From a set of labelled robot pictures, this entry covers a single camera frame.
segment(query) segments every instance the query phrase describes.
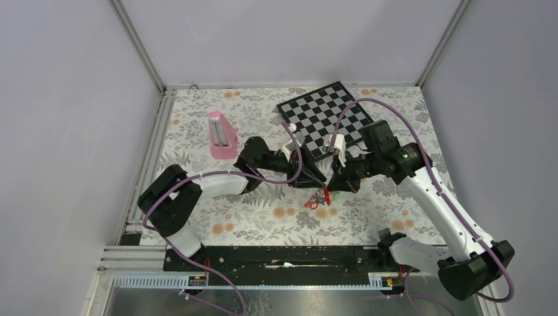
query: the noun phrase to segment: floral pattern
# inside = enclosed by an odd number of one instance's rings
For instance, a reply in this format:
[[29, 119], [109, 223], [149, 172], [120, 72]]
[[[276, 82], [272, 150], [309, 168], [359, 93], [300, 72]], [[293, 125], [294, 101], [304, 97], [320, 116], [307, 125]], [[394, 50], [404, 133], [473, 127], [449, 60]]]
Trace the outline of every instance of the floral pattern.
[[[178, 163], [188, 172], [226, 170], [235, 162], [216, 160], [209, 153], [208, 117], [221, 111], [236, 129], [239, 151], [243, 142], [261, 136], [275, 150], [287, 142], [276, 105], [313, 90], [312, 88], [253, 88], [179, 90], [174, 102], [163, 150], [157, 167], [160, 174]], [[380, 99], [405, 115], [451, 188], [444, 158], [430, 122], [419, 88], [348, 88], [355, 98]], [[402, 144], [413, 141], [405, 125], [387, 109], [361, 104], [375, 120], [386, 120]], [[358, 154], [353, 146], [351, 154]], [[331, 158], [317, 163], [330, 178]], [[285, 176], [262, 171], [267, 178]], [[427, 244], [442, 244], [440, 233], [417, 203], [391, 179], [383, 176], [364, 179], [357, 194], [340, 192], [330, 206], [315, 210], [304, 207], [314, 189], [262, 183], [255, 192], [240, 196], [220, 196], [200, 201], [189, 225], [205, 245], [373, 245], [377, 232], [390, 228]], [[145, 230], [140, 245], [164, 245], [163, 239]]]

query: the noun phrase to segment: chessboard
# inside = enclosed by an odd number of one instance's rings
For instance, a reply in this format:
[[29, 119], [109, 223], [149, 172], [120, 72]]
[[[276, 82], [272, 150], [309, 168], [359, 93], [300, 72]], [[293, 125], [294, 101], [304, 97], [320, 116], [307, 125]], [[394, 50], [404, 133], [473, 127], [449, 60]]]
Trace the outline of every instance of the chessboard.
[[[319, 161], [329, 153], [323, 145], [326, 136], [333, 133], [337, 117], [355, 98], [341, 82], [334, 82], [279, 105], [279, 113], [287, 122], [294, 123], [304, 135], [304, 143], [311, 152], [311, 161]], [[347, 148], [362, 140], [359, 129], [372, 119], [357, 103], [341, 120], [338, 133], [345, 136]]]

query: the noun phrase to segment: pink holder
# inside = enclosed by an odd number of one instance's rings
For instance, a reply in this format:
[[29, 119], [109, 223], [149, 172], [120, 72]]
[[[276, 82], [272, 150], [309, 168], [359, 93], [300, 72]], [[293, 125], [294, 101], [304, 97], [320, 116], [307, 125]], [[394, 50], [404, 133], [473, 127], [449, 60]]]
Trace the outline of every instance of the pink holder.
[[234, 159], [238, 150], [238, 136], [223, 113], [209, 113], [211, 156], [215, 159]]

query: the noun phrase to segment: floral tablecloth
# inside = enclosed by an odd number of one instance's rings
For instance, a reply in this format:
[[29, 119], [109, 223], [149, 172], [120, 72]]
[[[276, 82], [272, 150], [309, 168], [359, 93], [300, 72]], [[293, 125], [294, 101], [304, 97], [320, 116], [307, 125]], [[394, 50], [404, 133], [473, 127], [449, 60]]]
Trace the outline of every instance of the floral tablecloth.
[[[261, 136], [271, 150], [289, 140], [281, 127], [276, 105], [313, 88], [251, 88], [179, 90], [172, 109], [157, 174], [178, 163], [188, 172], [226, 170], [235, 160], [216, 160], [209, 153], [208, 117], [221, 111], [243, 142]], [[416, 129], [441, 177], [451, 188], [444, 158], [419, 88], [348, 88], [353, 97], [374, 97], [401, 111]], [[374, 120], [389, 122], [402, 144], [413, 141], [405, 125], [388, 110], [372, 103], [361, 104]], [[358, 153], [356, 146], [349, 149]], [[328, 177], [331, 158], [317, 163]], [[263, 171], [267, 178], [285, 176]], [[391, 179], [364, 179], [358, 193], [342, 192], [331, 206], [304, 207], [315, 189], [293, 189], [262, 183], [255, 192], [201, 201], [189, 225], [208, 246], [374, 245], [378, 231], [390, 228], [427, 244], [443, 244], [440, 233], [426, 214]], [[156, 233], [144, 230], [140, 245], [164, 245]]]

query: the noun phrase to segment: white wall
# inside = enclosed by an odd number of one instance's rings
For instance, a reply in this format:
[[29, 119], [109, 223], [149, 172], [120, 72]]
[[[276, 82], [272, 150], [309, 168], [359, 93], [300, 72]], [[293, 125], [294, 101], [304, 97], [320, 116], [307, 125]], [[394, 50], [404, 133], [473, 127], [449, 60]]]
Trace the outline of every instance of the white wall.
[[459, 199], [515, 248], [510, 316], [556, 314], [557, 30], [555, 0], [473, 1], [424, 89]]
[[459, 0], [123, 0], [168, 85], [413, 83]]
[[157, 92], [108, 1], [0, 6], [0, 314], [75, 316]]

